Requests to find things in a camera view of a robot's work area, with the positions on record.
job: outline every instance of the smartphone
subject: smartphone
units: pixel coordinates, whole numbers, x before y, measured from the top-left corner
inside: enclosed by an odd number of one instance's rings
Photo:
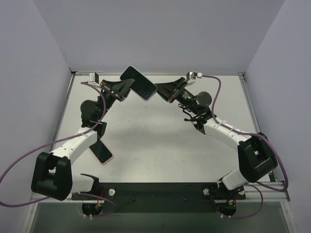
[[[101,140],[98,140],[89,148],[102,164],[112,158],[112,153]]]
[[[133,66],[129,66],[123,74],[120,76],[121,80],[134,79],[134,83],[131,85],[131,90],[140,96],[144,101],[150,100],[150,98],[156,93],[157,87],[149,79],[147,79],[142,73],[140,73]]]

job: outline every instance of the gray floor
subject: gray floor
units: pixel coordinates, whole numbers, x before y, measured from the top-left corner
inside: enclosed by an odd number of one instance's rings
[[[254,212],[259,203],[239,203],[238,215]],[[248,219],[221,219],[218,213],[206,214],[112,214],[83,219],[77,213],[80,203],[40,203],[32,233],[122,233],[122,232],[179,232],[179,233],[286,233],[286,223],[280,203],[266,202],[262,211]]]

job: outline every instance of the wall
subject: wall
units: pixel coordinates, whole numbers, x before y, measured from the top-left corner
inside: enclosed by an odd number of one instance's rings
[[[52,141],[71,73],[32,0],[0,2],[0,173],[27,151]],[[36,154],[4,179],[0,199],[31,196]],[[27,207],[0,206],[0,232],[17,233]]]
[[[284,0],[34,0],[74,71],[245,71]]]
[[[286,0],[245,79],[261,130],[288,172],[299,232],[310,232],[311,2]]]

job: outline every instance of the cable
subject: cable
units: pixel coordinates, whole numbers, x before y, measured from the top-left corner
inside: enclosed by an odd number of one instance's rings
[[[254,189],[256,189],[259,192],[260,198],[261,198],[261,202],[260,202],[259,208],[254,213],[249,214],[249,215],[237,216],[237,217],[232,216],[231,217],[231,216],[227,216],[227,215],[222,214],[223,217],[226,217],[226,218],[229,218],[229,219],[245,219],[245,218],[248,218],[248,217],[255,216],[256,214],[258,214],[261,211],[261,209],[263,207],[263,195],[262,195],[262,192],[256,186],[254,186],[252,184],[246,184],[246,185],[250,186],[250,187],[253,187]]]
[[[218,98],[218,95],[219,95],[219,92],[220,92],[220,89],[221,89],[221,86],[222,86],[222,82],[219,78],[215,77],[215,76],[209,76],[209,75],[202,75],[202,77],[205,77],[205,78],[212,78],[212,79],[216,79],[219,83],[219,86],[218,86],[218,90],[216,92],[216,95],[215,95],[215,98],[214,98],[214,101],[212,103],[212,109],[211,109],[211,114],[212,114],[212,117],[214,119],[214,121],[217,123],[217,124],[221,124],[215,117],[214,115],[214,107],[215,107],[215,103],[216,103],[216,100]],[[229,126],[226,126],[224,124],[221,124],[221,126],[225,127],[226,129],[229,129],[235,133],[238,133],[238,134],[242,134],[242,135],[248,135],[248,136],[255,136],[255,137],[258,137],[260,139],[262,139],[268,146],[269,148],[272,150],[273,154],[276,156],[276,159],[278,161],[278,164],[280,165],[280,168],[282,170],[282,173],[283,173],[283,176],[284,176],[284,181],[285,181],[285,184],[284,184],[284,188],[282,189],[278,189],[278,188],[273,188],[273,187],[270,187],[268,185],[265,185],[261,182],[257,182],[258,184],[260,184],[261,186],[265,187],[265,188],[269,188],[271,190],[274,190],[274,191],[278,191],[278,192],[285,192],[287,191],[287,188],[288,188],[288,176],[287,176],[287,173],[285,171],[285,167],[281,161],[281,158],[280,156],[278,155],[276,149],[272,146],[272,144],[262,135],[260,134],[257,134],[257,133],[244,133],[244,132],[240,132],[240,131],[237,131],[235,129],[232,129],[231,127]]]
[[[73,139],[73,138],[82,136],[82,135],[84,135],[84,134],[86,134],[86,133],[88,133],[88,132],[91,132],[93,129],[95,129],[95,128],[99,125],[99,123],[102,121],[102,119],[103,119],[103,117],[105,116],[105,113],[106,113],[106,102],[105,102],[104,96],[102,95],[102,93],[101,93],[99,90],[97,90],[95,87],[89,85],[87,82],[81,83],[81,84],[93,88],[95,91],[97,91],[97,92],[100,94],[100,96],[101,96],[101,98],[102,98],[102,100],[103,100],[103,103],[104,103],[104,110],[103,110],[103,114],[102,114],[101,118],[98,120],[98,122],[97,122],[93,127],[91,127],[90,129],[86,130],[86,131],[83,132],[83,133],[79,133],[79,134],[76,134],[76,135],[73,135],[73,136],[70,136],[70,137],[65,137],[65,138],[63,138],[63,139],[55,140],[55,141],[53,141],[53,142],[44,144],[44,145],[42,145],[42,146],[40,146],[40,147],[38,147],[38,148],[35,148],[35,149],[33,149],[33,150],[31,150],[31,151],[25,153],[24,155],[22,155],[21,157],[19,157],[18,159],[16,159],[16,160],[4,171],[4,173],[0,176],[0,184],[1,184],[1,182],[3,181],[4,177],[6,176],[6,174],[12,169],[12,167],[13,167],[15,164],[17,164],[20,160],[22,160],[23,158],[27,157],[28,155],[30,155],[30,154],[32,154],[32,153],[34,153],[34,152],[36,152],[36,151],[38,151],[38,150],[40,150],[40,149],[42,149],[42,148],[51,146],[51,145],[53,145],[53,144],[55,144],[55,143],[63,142],[63,141],[69,140],[69,139]],[[48,198],[49,198],[49,197],[40,198],[40,199],[33,200],[33,201],[30,201],[30,202],[22,203],[22,204],[6,204],[6,203],[3,203],[2,201],[0,201],[0,205],[2,205],[2,206],[4,206],[4,207],[22,207],[22,206],[26,206],[26,205],[30,205],[30,204],[37,203],[37,202],[39,202],[39,201],[42,201],[42,200],[45,200],[45,199],[48,199]]]
[[[89,218],[92,218],[92,217],[103,217],[103,216],[106,216],[106,215],[109,215],[109,214],[112,214],[112,213],[115,213],[118,209],[116,203],[114,203],[113,201],[111,200],[108,200],[106,198],[103,198],[103,197],[100,197],[100,196],[96,196],[96,195],[93,195],[93,194],[88,194],[88,193],[79,193],[79,195],[82,195],[82,196],[85,196],[85,197],[90,197],[90,198],[97,198],[97,199],[100,199],[100,200],[104,200],[104,201],[107,201],[109,202],[110,204],[114,205],[116,207],[116,210],[114,211],[109,211],[109,212],[106,212],[106,213],[101,213],[99,215],[94,215],[94,216],[88,216],[88,215],[84,215],[82,214],[80,211],[78,211],[78,213],[82,216],[86,216],[86,217],[89,217]]]

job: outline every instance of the purple cable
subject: purple cable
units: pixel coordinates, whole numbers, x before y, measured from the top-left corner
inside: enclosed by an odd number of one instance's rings
[[[237,216],[237,217],[234,217],[234,216],[233,217],[229,217],[227,215],[223,215],[224,217],[229,218],[229,219],[244,219],[244,218],[255,216],[256,214],[258,214],[261,211],[262,206],[263,206],[263,195],[262,195],[262,192],[256,186],[254,186],[252,184],[246,184],[246,185],[250,186],[250,187],[253,187],[254,189],[256,189],[259,192],[260,198],[261,198],[261,202],[260,202],[259,208],[254,213],[249,214],[249,215]]]
[[[79,133],[79,134],[76,134],[76,135],[73,135],[73,136],[70,136],[70,137],[66,137],[66,138],[63,138],[63,139],[59,139],[59,140],[56,140],[56,141],[53,141],[53,142],[50,142],[50,143],[47,143],[47,144],[44,144],[38,148],[35,148],[29,152],[27,152],[26,154],[22,155],[21,157],[19,157],[18,159],[16,159],[5,171],[4,173],[0,176],[0,184],[3,180],[3,178],[6,176],[6,174],[12,169],[12,167],[17,164],[20,160],[22,160],[23,158],[27,157],[28,155],[42,149],[42,148],[45,148],[45,147],[48,147],[48,146],[51,146],[55,143],[59,143],[59,142],[63,142],[63,141],[66,141],[66,140],[69,140],[69,139],[73,139],[75,137],[79,137],[81,135],[84,135],[88,132],[91,132],[93,129],[96,128],[96,126],[99,125],[99,123],[102,121],[103,117],[105,116],[105,112],[106,112],[106,102],[105,102],[105,99],[104,99],[104,96],[101,94],[101,92],[99,90],[97,90],[95,87],[89,85],[87,82],[85,83],[81,83],[83,85],[87,85],[89,87],[92,87],[95,91],[97,91],[101,98],[103,99],[103,103],[104,103],[104,110],[103,110],[103,114],[101,116],[101,118],[98,120],[98,122],[90,129],[86,130],[85,132],[83,133]],[[26,205],[30,205],[30,204],[33,204],[33,203],[36,203],[36,202],[39,202],[39,201],[42,201],[42,200],[45,200],[45,199],[48,199],[49,197],[45,197],[45,198],[40,198],[40,199],[37,199],[37,200],[33,200],[33,201],[30,201],[30,202],[26,202],[26,203],[22,203],[22,204],[6,204],[6,203],[3,203],[2,201],[0,201],[0,205],[4,206],[4,207],[22,207],[22,206],[26,206]]]
[[[100,199],[100,200],[104,200],[104,201],[107,201],[109,202],[110,204],[113,204],[115,207],[116,207],[116,210],[114,211],[109,211],[109,212],[106,212],[106,213],[101,213],[99,215],[94,215],[92,217],[102,217],[102,216],[106,216],[106,215],[109,215],[109,214],[112,214],[112,213],[115,213],[117,211],[117,205],[116,203],[114,203],[113,201],[111,200],[108,200],[106,198],[103,198],[103,197],[100,197],[100,196],[96,196],[96,195],[93,195],[93,194],[87,194],[87,193],[79,193],[79,195],[82,195],[82,196],[85,196],[85,197],[90,197],[90,198],[96,198],[96,199]],[[78,210],[78,213],[82,216],[85,216],[84,214],[82,214],[79,210]]]
[[[214,107],[215,107],[215,103],[216,103],[216,100],[217,100],[217,97],[219,95],[219,92],[220,92],[220,89],[221,89],[221,86],[222,86],[222,82],[219,78],[215,77],[215,76],[209,76],[209,75],[202,75],[202,77],[205,77],[205,78],[212,78],[212,79],[216,79],[219,83],[219,86],[218,86],[218,90],[216,92],[216,95],[215,95],[215,98],[214,98],[214,101],[213,101],[213,104],[212,104],[212,109],[211,109],[211,113],[212,113],[212,117],[214,119],[214,121],[217,123],[217,124],[220,124],[220,122],[216,119],[215,115],[214,115]],[[280,165],[280,168],[282,170],[282,173],[283,173],[283,176],[284,176],[284,181],[285,181],[285,184],[284,184],[284,188],[282,189],[278,189],[278,188],[273,188],[273,187],[270,187],[266,184],[263,184],[261,182],[257,182],[258,184],[260,184],[261,186],[265,187],[265,188],[269,188],[271,190],[274,190],[274,191],[278,191],[278,192],[285,192],[288,188],[288,177],[287,177],[287,174],[286,174],[286,171],[285,171],[285,167],[281,161],[281,158],[280,156],[278,155],[276,149],[272,146],[272,144],[262,135],[260,134],[257,134],[257,133],[244,133],[244,132],[240,132],[240,131],[237,131],[235,129],[232,129],[230,128],[229,126],[226,126],[224,124],[221,124],[221,126],[225,127],[226,129],[229,129],[237,134],[242,134],[242,135],[248,135],[248,136],[255,136],[255,137],[258,137],[260,139],[262,139],[268,146],[269,148],[272,150],[273,154],[276,156],[276,159],[278,161],[278,164]]]

